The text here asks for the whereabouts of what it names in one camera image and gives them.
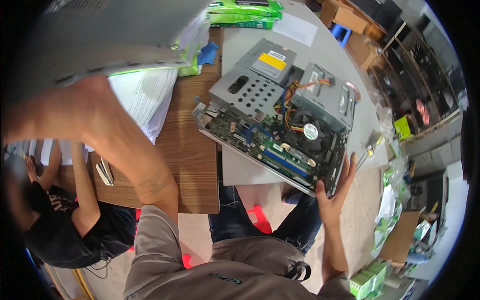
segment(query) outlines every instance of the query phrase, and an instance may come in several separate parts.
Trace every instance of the blue stool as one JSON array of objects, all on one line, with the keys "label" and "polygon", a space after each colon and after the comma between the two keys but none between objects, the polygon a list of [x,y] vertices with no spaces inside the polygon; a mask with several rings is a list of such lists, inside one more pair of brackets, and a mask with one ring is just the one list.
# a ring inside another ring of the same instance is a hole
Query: blue stool
[{"label": "blue stool", "polygon": [[[342,32],[346,30],[347,32],[345,32],[345,35],[343,36],[343,39],[340,40],[341,36],[342,36]],[[340,46],[342,46],[342,48],[345,48],[345,44],[347,43],[348,41],[348,37],[350,37],[350,34],[352,33],[352,31],[346,27],[343,27],[342,25],[339,25],[339,24],[335,24],[335,26],[333,26],[332,28],[332,35],[334,38],[336,38],[338,40],[338,42],[340,43]]]}]

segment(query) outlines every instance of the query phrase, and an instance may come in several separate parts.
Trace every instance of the shelf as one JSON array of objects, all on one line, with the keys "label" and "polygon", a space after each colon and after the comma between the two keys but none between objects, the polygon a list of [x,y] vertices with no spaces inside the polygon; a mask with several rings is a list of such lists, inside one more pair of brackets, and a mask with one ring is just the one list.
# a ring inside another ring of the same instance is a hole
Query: shelf
[{"label": "shelf", "polygon": [[[410,115],[416,132],[409,140],[414,140],[451,122],[459,112],[448,77],[421,34],[409,26],[404,42],[397,38],[406,26],[404,23],[382,50],[382,66],[371,66],[370,71],[394,116]],[[417,110],[417,99],[430,116],[428,124]]]}]

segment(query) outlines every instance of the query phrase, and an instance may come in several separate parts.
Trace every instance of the green circuit board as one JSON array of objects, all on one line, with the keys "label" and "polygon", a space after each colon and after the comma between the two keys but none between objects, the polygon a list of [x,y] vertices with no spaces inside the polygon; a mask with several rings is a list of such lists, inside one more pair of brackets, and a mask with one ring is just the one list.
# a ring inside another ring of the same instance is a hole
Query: green circuit board
[{"label": "green circuit board", "polygon": [[[276,121],[267,116],[262,121],[262,126],[269,131],[275,126]],[[237,149],[247,153],[251,157],[269,165],[279,173],[286,175],[302,185],[313,188],[318,178],[319,167],[310,166],[304,159],[295,157],[281,147],[281,142],[267,136],[260,130],[253,130],[251,141],[247,143],[247,129],[249,125],[240,117],[227,111],[212,118],[207,129]]]}]

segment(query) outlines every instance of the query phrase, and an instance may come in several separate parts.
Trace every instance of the wooden desk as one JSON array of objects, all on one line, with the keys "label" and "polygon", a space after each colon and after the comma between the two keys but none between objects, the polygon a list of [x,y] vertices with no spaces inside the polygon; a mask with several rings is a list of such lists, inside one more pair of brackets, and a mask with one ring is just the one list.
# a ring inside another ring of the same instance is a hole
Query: wooden desk
[{"label": "wooden desk", "polygon": [[[220,55],[222,28],[210,29],[210,40],[220,48],[217,50],[214,65],[203,65],[202,73],[196,76],[178,78],[167,118],[156,147],[167,161],[175,181],[180,188],[179,212],[191,214],[217,214],[219,211],[216,143],[202,135],[192,117],[195,108],[194,96],[200,96],[208,103],[208,90],[221,76]],[[114,186],[103,183],[95,169],[100,156],[91,153],[91,176],[99,201],[141,208],[142,203],[130,181],[118,169],[110,165]],[[71,166],[60,168],[60,182],[67,189],[74,188]]]}]

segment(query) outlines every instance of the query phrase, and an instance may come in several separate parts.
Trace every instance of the yellow label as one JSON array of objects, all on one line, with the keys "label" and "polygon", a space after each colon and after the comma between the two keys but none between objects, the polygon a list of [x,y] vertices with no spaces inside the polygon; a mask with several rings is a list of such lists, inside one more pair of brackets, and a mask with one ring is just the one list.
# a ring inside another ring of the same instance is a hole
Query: yellow label
[{"label": "yellow label", "polygon": [[280,70],[283,70],[285,68],[285,66],[287,65],[286,62],[281,61],[278,58],[273,57],[271,55],[268,55],[266,53],[262,53],[262,55],[260,55],[258,60],[263,61],[264,63],[268,63],[269,65],[271,65],[271,66],[273,66],[277,69],[280,69]]}]

